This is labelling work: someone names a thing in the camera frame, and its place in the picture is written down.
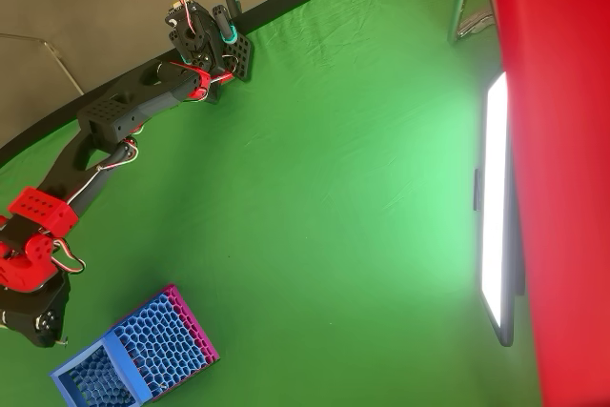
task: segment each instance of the red panel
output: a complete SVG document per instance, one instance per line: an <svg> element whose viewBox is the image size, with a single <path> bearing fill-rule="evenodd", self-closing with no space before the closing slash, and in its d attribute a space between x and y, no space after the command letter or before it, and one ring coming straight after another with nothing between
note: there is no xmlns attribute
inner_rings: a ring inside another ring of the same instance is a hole
<svg viewBox="0 0 610 407"><path fill-rule="evenodd" d="M610 405L608 0L498 0L544 405Z"/></svg>
<svg viewBox="0 0 610 407"><path fill-rule="evenodd" d="M55 237L64 237L78 221L78 216L66 202L31 186L9 205L9 212L40 224Z"/></svg>

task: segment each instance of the red 3d printed part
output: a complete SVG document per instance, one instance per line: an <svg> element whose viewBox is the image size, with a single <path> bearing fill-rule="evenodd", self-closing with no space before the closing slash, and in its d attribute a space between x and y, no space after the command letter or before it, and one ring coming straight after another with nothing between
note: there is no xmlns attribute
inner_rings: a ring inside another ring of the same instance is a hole
<svg viewBox="0 0 610 407"><path fill-rule="evenodd" d="M40 224L54 237L66 236L78 221L78 216L66 202L31 186L12 201L9 212Z"/></svg>

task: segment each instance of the green screen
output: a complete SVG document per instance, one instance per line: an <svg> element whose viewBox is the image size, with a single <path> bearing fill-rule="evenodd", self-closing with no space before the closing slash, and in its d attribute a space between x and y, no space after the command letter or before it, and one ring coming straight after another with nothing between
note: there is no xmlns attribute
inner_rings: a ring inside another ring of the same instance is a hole
<svg viewBox="0 0 610 407"><path fill-rule="evenodd" d="M159 406L538 405L524 299L505 349L478 292L496 31L450 46L452 5L312 0L251 34L251 82L151 120L68 236L68 348L0 331L2 404L64 405L48 372L173 282L221 359ZM3 208L76 130L0 170Z"/></svg>

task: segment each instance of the honeycomb pattern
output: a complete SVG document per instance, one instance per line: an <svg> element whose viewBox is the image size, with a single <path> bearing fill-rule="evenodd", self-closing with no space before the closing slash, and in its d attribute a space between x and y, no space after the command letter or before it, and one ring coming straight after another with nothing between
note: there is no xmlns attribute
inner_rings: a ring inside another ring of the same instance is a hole
<svg viewBox="0 0 610 407"><path fill-rule="evenodd" d="M181 305L164 291L114 328L153 397L214 360Z"/></svg>
<svg viewBox="0 0 610 407"><path fill-rule="evenodd" d="M135 402L112 367L104 347L74 366L69 374L90 406L121 407Z"/></svg>

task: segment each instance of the red servo bracket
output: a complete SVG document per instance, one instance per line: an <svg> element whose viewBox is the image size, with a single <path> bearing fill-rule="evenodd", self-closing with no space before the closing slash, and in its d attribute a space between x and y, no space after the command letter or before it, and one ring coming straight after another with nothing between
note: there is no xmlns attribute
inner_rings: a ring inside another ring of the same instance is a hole
<svg viewBox="0 0 610 407"><path fill-rule="evenodd" d="M28 240L25 254L10 257L6 257L9 247L0 242L0 283L22 293L35 291L57 273L51 261L52 250L52 239L44 234Z"/></svg>
<svg viewBox="0 0 610 407"><path fill-rule="evenodd" d="M199 75L199 86L195 88L187 97L192 100L201 100L204 99L208 95L208 91L210 90L210 85L212 84L212 77L206 71L202 71L198 67L189 66L188 64L181 64L179 62L173 62L179 67L184 67L185 69L189 69L191 71L195 71Z"/></svg>
<svg viewBox="0 0 610 407"><path fill-rule="evenodd" d="M78 215L61 199L26 187L9 205L9 212L19 214L63 238L78 221Z"/></svg>

